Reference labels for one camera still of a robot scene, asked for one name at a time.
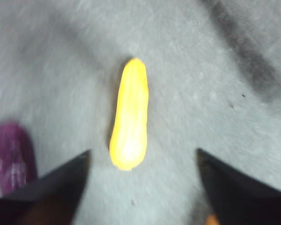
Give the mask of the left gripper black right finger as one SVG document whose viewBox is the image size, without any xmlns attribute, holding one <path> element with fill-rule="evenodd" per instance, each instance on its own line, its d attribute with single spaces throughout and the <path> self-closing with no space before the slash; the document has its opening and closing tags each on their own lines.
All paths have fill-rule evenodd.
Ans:
<svg viewBox="0 0 281 225">
<path fill-rule="evenodd" d="M 196 150 L 200 179 L 221 225 L 281 225 L 281 191 Z"/>
</svg>

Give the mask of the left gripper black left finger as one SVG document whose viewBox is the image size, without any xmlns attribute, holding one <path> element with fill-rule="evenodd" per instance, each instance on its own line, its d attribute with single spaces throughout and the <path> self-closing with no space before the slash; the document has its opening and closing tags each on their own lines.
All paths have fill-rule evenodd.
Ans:
<svg viewBox="0 0 281 225">
<path fill-rule="evenodd" d="M 45 176 L 0 197 L 0 225 L 69 225 L 87 184 L 86 150 Z"/>
</svg>

